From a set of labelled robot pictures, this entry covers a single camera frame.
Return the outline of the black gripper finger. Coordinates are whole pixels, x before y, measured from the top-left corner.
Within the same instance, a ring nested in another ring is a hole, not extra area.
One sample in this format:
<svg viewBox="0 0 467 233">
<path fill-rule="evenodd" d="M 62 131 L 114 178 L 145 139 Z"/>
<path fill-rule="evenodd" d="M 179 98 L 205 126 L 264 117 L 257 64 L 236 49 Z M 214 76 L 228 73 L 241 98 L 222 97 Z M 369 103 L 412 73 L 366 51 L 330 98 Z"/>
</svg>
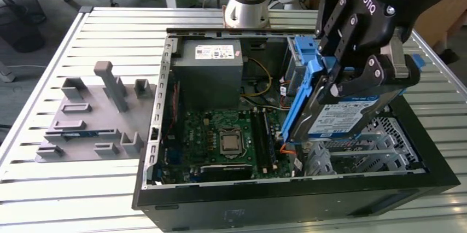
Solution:
<svg viewBox="0 0 467 233">
<path fill-rule="evenodd" d="M 361 55 L 344 55 L 336 42 L 322 39 L 322 56 L 334 62 L 322 84 L 322 104 L 336 104 L 345 97 L 369 97 L 400 91 L 418 83 L 420 69 L 409 55 L 400 53 L 401 69 L 397 71 L 386 54 L 372 54 L 358 61 Z"/>
<path fill-rule="evenodd" d="M 366 54 L 358 51 L 365 18 L 366 0 L 320 0 L 314 33 L 320 40 L 321 56 L 333 56 L 342 66 L 362 66 Z"/>
</svg>

